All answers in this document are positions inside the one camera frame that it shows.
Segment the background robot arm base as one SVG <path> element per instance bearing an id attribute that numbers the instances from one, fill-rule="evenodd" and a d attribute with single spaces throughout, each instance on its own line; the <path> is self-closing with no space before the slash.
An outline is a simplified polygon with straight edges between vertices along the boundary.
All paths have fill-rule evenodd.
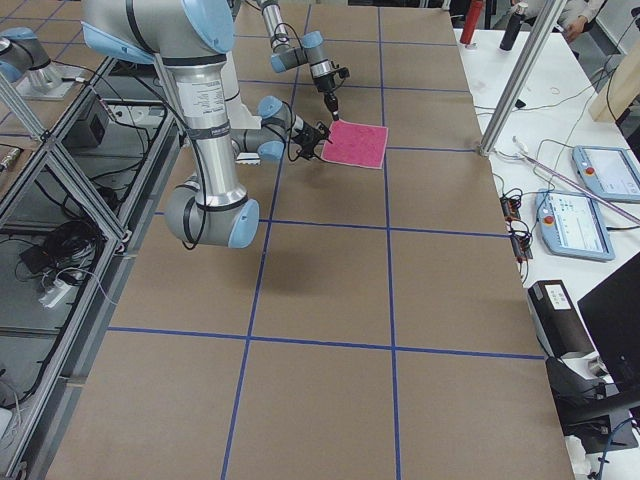
<path id="1" fill-rule="evenodd" d="M 37 35 L 27 27 L 1 32 L 1 74 L 30 100 L 60 101 L 74 82 L 63 79 Z"/>

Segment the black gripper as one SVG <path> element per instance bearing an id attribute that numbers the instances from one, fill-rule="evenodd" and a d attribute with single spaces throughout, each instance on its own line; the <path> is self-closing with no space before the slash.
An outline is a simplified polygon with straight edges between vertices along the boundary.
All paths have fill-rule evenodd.
<path id="1" fill-rule="evenodd" d="M 322 121 L 318 121 L 315 126 L 304 122 L 300 129 L 294 130 L 293 142 L 300 147 L 316 146 L 321 141 L 327 141 L 330 138 L 331 131 L 329 127 Z"/>
<path id="2" fill-rule="evenodd" d="M 321 76 L 315 76 L 313 78 L 314 85 L 319 93 L 323 95 L 324 103 L 329 110 L 332 119 L 338 121 L 339 116 L 339 103 L 335 95 L 336 82 L 335 73 L 327 73 Z"/>

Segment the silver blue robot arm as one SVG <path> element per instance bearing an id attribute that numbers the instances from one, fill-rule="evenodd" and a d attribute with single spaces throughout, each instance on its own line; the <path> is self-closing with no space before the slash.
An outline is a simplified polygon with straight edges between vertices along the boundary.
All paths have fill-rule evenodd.
<path id="1" fill-rule="evenodd" d="M 259 104 L 257 130 L 233 128 L 223 68 L 235 43 L 232 9 L 225 1 L 86 1 L 86 44 L 110 57 L 139 64 L 160 59 L 177 90 L 175 115 L 182 121 L 195 173 L 172 192 L 165 210 L 169 230 L 193 245 L 247 247 L 257 232 L 259 204 L 236 174 L 241 153 L 282 158 L 289 141 L 304 158 L 328 138 L 328 128 L 309 125 L 285 102 Z"/>
<path id="2" fill-rule="evenodd" d="M 283 73 L 307 65 L 317 91 L 323 95 L 327 110 L 332 119 L 337 121 L 340 116 L 336 78 L 341 82 L 348 78 L 348 68 L 341 67 L 329 58 L 319 31 L 298 36 L 293 27 L 283 20 L 278 1 L 257 1 L 257 6 L 270 37 L 272 69 L 276 73 Z"/>

